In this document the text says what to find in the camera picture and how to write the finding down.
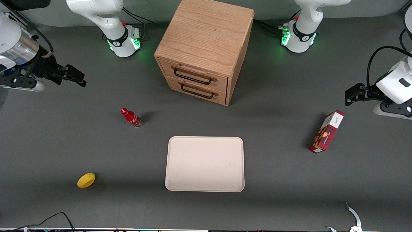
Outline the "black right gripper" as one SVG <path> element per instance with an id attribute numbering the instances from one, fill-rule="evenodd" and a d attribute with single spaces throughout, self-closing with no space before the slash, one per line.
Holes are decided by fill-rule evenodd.
<path id="1" fill-rule="evenodd" d="M 37 51 L 34 60 L 32 60 L 34 64 L 31 71 L 32 77 L 44 78 L 54 82 L 57 85 L 60 85 L 63 80 L 72 81 L 83 88 L 87 85 L 87 81 L 84 80 L 84 73 L 72 65 L 66 65 L 65 72 L 65 67 L 59 65 L 53 55 L 48 58 L 42 57 L 47 53 L 48 51 L 44 48 L 40 48 Z"/>

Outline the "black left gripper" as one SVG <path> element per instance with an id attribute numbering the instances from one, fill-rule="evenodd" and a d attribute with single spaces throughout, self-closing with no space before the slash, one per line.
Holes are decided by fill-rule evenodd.
<path id="1" fill-rule="evenodd" d="M 376 85 L 357 83 L 345 91 L 345 106 L 361 101 L 385 102 L 387 96 Z"/>

